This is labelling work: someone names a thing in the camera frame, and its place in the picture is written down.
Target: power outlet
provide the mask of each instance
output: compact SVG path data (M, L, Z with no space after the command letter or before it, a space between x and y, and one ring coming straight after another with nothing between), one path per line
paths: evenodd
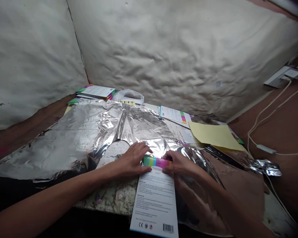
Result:
M266 82L264 82L264 85L268 85L275 88L282 88L288 83L287 78L296 78L298 77L298 70L284 66L280 70L278 70L276 73L274 73L273 76L269 78Z
M275 88L281 88L284 85L287 84L287 80L281 79L284 76L284 73L290 70L291 68L288 66L282 67L280 70L278 70L276 73L274 73L273 76L269 78L266 82L264 82L264 85L268 85Z

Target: table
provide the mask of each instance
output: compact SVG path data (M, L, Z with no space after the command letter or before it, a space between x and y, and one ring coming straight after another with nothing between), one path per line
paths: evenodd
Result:
M144 107L158 113L155 105L144 103ZM188 130L176 123L166 120L168 127L177 139L183 140L181 130ZM99 162L98 168L115 160L117 154L125 153L129 145L125 141L115 141L107 149ZM78 208L109 212L119 215L131 216L136 196L138 176L134 178L112 181L95 190L87 198L79 201ZM293 237L298 226L282 208L272 192L265 194L265 214L263 223L280 237Z

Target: colorful label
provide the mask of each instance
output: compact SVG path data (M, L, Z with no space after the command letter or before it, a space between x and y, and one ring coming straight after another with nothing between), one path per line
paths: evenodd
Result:
M119 102L131 105L131 106L136 105L135 101L132 101L132 100L119 100Z
M72 99L71 101L69 101L68 104L77 104L79 99L80 99L80 97L76 97L76 98Z
M107 99L111 100L115 94L116 94L116 89L114 89L114 91L112 91L112 93L107 96Z
M186 124L186 119L185 119L184 112L180 111L180 114L181 114L181 118L182 118L182 123Z
M81 92L85 91L87 88L89 88L89 87L91 87L91 86L94 86L94 85L93 85L93 84L89 84L89 85L87 85L86 87L84 87L84 88L82 88L82 89L80 89L80 90L77 90L76 92L77 92L77 93L81 93Z
M172 161L169 161L169 160L160 159L153 156L143 157L143 165L145 166L150 166L150 167L157 166L163 169L164 167L169 166L171 164L172 164Z

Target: white cord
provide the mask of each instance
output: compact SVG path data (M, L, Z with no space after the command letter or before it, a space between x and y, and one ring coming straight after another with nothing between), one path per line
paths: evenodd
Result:
M253 125L253 127L249 130L249 132L247 133L247 151L249 152L249 139L251 139L251 141L255 144L255 145L257 145L254 141L253 141L253 139L251 138L251 136L250 136L250 134L257 128L257 126L258 126L258 124L257 124L257 120L258 120L258 118L259 118L259 116L270 106L270 105L272 105L285 91L286 91L286 89L290 86L290 84L291 84L291 81L289 81L289 83L287 84L287 86L284 88L284 90L273 100L273 101L271 101L271 103L270 104L268 104L268 106L267 107L265 107L258 115L257 115L257 117L256 117L256 120L255 120L255 123L254 123L254 125Z
M289 98L287 98L287 100L285 100L282 104L280 104L278 107L276 107L276 109L274 110L274 111L272 111L272 113L269 115L269 116L267 116L267 117L265 117L264 119L262 119L259 123L257 123L257 120L258 120L258 118L259 118L259 116L270 106L270 105L272 105L272 103L274 102L274 101L276 101L276 99L277 98L279 98L284 92L285 92L285 90L289 87L289 85L291 84L291 81L289 81L289 83L287 84L287 86L284 88L284 90L270 103L270 104L268 104L268 106L267 107L265 107L264 108L264 110L262 110L258 115L257 115L257 118L256 118L256 120L255 120L255 124L254 124L254 126L249 130L249 132L247 133L247 151L250 153L250 151L249 151L249 140L251 140L255 145L257 145L255 142L254 142L254 140L251 138L251 133L253 132L253 131L255 131L256 130L256 128L259 126L259 124L261 123L261 122L263 122L264 120L266 120L267 118L269 118L271 115L273 115L274 113L275 113L275 111L277 111L277 109L278 108L280 108L282 105L284 105L286 102L288 102L293 96L295 96L297 93L298 93L298 90L295 92L295 93L293 93ZM295 154L279 154L279 155L297 155L298 153L295 153Z
M281 206L285 209L285 211L286 211L286 213L288 214L288 216L290 216L290 218L293 220L293 222L296 223L295 219L292 218L292 216L291 216L290 213L287 211L287 209L285 208L284 204L281 202L280 198L278 197L278 195L277 195L277 193L276 193L276 191L275 191L275 189L274 189L274 186L273 186L273 184L272 184L272 182L271 182L269 176L266 175L266 177L268 178L268 181L269 181L269 183L271 184L272 190L274 191L274 194L275 194L277 200L280 202Z
M278 155L298 155L298 153L296 153L296 154L279 154L279 153L275 153L275 154L278 154Z
M251 155L251 153L250 153L250 151L249 151L249 140L251 140L255 145L257 145L255 142L254 142L254 140L251 138L251 136L250 136L250 134L254 131L254 130L256 130L256 128L258 127L258 125L262 122L262 121L264 121L264 120L266 120L267 118L269 118L272 114L274 114L274 112L278 109L278 108L280 108L282 105L284 105L286 102L288 102L293 96L295 96L297 93L298 93L298 90L295 92L295 93L293 93L287 100L285 100L282 104L280 104L269 116L267 116L267 117L265 117L264 119L262 119L259 123L257 123L257 120L258 120L258 118L259 118L259 116L270 106L270 105L272 105L275 101L276 101L276 99L277 98L279 98L285 91L286 91L286 89L290 86L290 84L291 84L291 81L289 81L289 83L287 84L287 86L284 88L284 90L270 103L270 104L268 104L268 106L267 107L265 107L264 108L264 110L262 110L259 114L258 114L258 116L257 116L257 118L256 118L256 120L255 120L255 124L253 125L253 127L249 130L249 132L247 133L247 151L248 151L248 153ZM278 154L278 155L298 155L298 153L295 153L295 154L279 154L279 153L276 153L276 154ZM290 215L290 213L288 212L288 210L286 209L286 207L284 206L284 204L282 203L282 201L280 200L280 198L278 197L278 195L277 195L277 193L276 193L276 191L275 191L275 189L274 189L274 186L273 186L273 184L272 184L272 182L271 182L271 180L270 180L270 178L269 178L269 176L267 176L266 175L266 177L268 178L268 181L269 181L269 183L271 184L271 187L272 187L272 190L274 191L274 193L275 193L275 196L276 196L276 198L277 198L277 200L280 202L280 204L281 204L281 206L284 208L284 210L286 211L286 213L289 215L289 217L292 219L292 221L293 222L295 222L296 223L296 221L294 220L294 218Z

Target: white wall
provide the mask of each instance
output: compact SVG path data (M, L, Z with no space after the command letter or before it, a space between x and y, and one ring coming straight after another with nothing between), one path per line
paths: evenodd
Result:
M298 22L246 0L68 3L92 83L193 114L228 119L298 53Z
M0 130L87 84L66 0L0 0Z

